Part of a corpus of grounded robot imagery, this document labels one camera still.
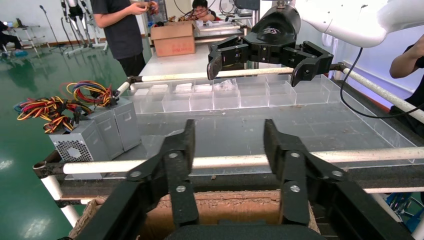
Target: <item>colorful wires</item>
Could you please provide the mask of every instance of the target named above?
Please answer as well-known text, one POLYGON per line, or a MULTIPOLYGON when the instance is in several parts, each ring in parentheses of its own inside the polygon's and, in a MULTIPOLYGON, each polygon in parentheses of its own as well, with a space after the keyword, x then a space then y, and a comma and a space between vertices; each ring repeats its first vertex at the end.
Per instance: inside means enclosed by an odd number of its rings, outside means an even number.
POLYGON ((116 103, 111 86, 105 88, 103 85, 94 81, 79 81, 70 83, 66 86, 68 93, 82 104, 98 105, 107 107, 116 103))
POLYGON ((15 111, 19 113, 17 120, 27 120, 30 118, 41 118, 48 123, 44 124, 43 129, 46 134, 54 133, 58 129, 65 129, 71 132, 74 129, 74 122, 79 121, 81 111, 91 114, 93 111, 87 106, 75 100, 66 100, 58 96, 51 98, 28 98, 14 106, 15 111), (63 115, 64 110, 73 113, 73 118, 63 115))

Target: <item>power supply fan grille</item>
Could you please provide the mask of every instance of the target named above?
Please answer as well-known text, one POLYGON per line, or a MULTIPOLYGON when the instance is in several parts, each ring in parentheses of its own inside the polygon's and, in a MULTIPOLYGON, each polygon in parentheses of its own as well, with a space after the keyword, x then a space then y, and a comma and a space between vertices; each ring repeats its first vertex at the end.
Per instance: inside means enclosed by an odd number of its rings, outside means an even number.
POLYGON ((91 162, 93 161, 87 146, 77 140, 58 141, 56 149, 65 162, 91 162))

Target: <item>open cardboard box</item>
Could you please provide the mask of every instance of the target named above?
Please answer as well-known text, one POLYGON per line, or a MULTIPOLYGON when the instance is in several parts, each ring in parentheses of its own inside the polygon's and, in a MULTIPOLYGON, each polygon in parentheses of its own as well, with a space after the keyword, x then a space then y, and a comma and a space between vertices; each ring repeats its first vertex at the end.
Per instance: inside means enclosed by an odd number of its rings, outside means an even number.
POLYGON ((166 22, 164 26, 152 27, 150 31, 158 57, 196 52, 194 34, 199 29, 194 21, 166 22))
MULTIPOLYGON (((233 222, 265 221, 278 224, 280 218, 280 190, 273 191, 214 191, 194 194, 199 221, 203 225, 216 225, 218 221, 233 222)), ((105 202, 105 197, 92 200, 85 208, 70 238, 76 238, 105 202)), ((169 195, 162 197, 157 207, 147 213, 144 226, 140 226, 143 240, 162 240, 175 230, 169 195)), ((314 213, 309 206, 309 228, 320 233, 314 213)))

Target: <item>light stand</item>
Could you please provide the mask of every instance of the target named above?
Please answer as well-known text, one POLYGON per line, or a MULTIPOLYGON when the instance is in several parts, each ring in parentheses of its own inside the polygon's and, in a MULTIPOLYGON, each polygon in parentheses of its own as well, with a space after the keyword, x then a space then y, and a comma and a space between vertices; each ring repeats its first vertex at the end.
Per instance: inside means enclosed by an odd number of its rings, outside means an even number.
POLYGON ((59 44, 58 39, 56 38, 55 31, 53 31, 53 27, 50 24, 50 20, 49 20, 49 17, 47 16, 46 10, 44 9, 42 5, 40 5, 40 8, 44 12, 45 18, 47 19, 48 25, 50 26, 51 32, 53 33, 54 39, 56 40, 56 46, 53 49, 50 49, 50 52, 59 53, 60 55, 63 55, 66 49, 68 49, 68 47, 64 47, 63 44, 59 44))

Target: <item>man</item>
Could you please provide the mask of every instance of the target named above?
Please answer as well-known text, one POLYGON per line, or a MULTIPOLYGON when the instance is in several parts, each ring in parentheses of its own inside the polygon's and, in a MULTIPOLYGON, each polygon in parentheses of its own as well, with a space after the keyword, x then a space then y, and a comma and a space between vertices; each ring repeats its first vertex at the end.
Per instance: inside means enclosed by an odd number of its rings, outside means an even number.
MULTIPOLYGON (((417 69, 422 68, 424 68, 424 35, 414 45, 407 47, 402 55, 393 60, 390 67, 390 75, 394 79, 404 78, 417 69)), ((424 76, 415 92, 405 101, 416 107, 424 103, 424 76)), ((389 113, 395 115, 403 113, 403 111, 393 106, 389 113)), ((423 123, 409 115, 401 116, 397 119, 414 133, 424 138, 423 123)))
POLYGON ((203 22, 215 21, 217 14, 208 9, 207 0, 194 0, 191 6, 193 7, 193 10, 189 15, 191 15, 195 20, 202 20, 203 22))
POLYGON ((104 29, 113 58, 119 61, 126 76, 138 76, 146 62, 143 57, 142 34, 136 15, 158 9, 154 1, 91 0, 94 20, 104 29))
POLYGON ((8 43, 14 43, 14 48, 16 53, 23 52, 21 43, 16 36, 4 34, 3 31, 9 31, 11 28, 5 25, 3 22, 0 23, 0 51, 3 50, 3 46, 6 46, 8 43))

